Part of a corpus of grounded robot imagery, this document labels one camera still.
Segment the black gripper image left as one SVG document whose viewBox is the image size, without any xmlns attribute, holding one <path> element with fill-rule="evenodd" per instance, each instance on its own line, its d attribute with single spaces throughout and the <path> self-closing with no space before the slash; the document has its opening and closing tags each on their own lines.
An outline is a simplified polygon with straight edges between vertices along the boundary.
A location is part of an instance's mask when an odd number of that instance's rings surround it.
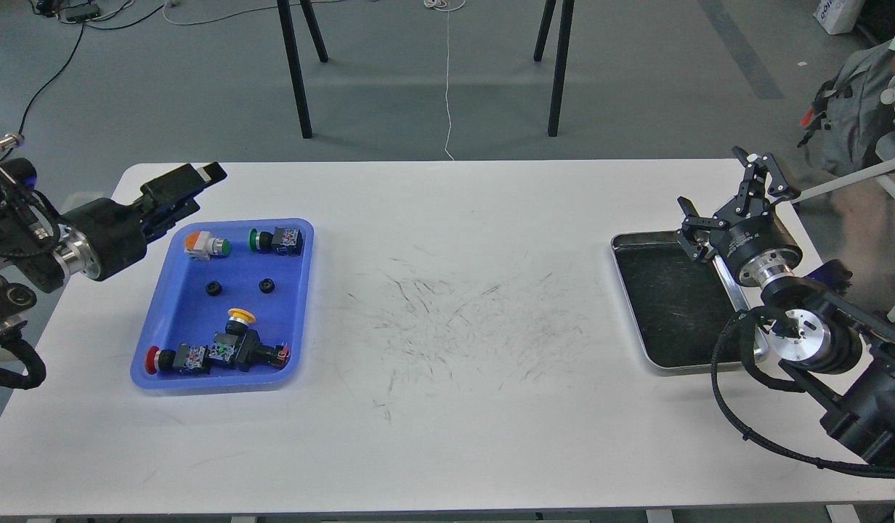
<svg viewBox="0 0 895 523">
<path fill-rule="evenodd" d="M 94 281 L 108 279 L 145 258 L 148 244 L 201 209 L 198 193 L 225 179 L 219 163 L 185 163 L 142 185 L 132 204 L 98 198 L 62 213 L 55 259 L 65 277 L 82 272 Z"/>
</svg>

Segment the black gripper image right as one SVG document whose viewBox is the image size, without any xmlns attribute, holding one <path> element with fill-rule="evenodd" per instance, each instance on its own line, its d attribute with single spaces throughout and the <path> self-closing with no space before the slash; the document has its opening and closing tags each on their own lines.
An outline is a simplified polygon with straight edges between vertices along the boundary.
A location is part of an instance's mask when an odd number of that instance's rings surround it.
<svg viewBox="0 0 895 523">
<path fill-rule="evenodd" d="M 721 257 L 738 285 L 767 285 L 802 262 L 802 249 L 770 213 L 801 192 L 787 182 L 773 153 L 748 153 L 740 146 L 731 151 L 745 169 L 736 195 L 712 218 L 700 216 L 690 199 L 677 198 L 684 219 L 676 239 L 698 264 Z M 743 220 L 732 225 L 735 216 Z"/>
</svg>

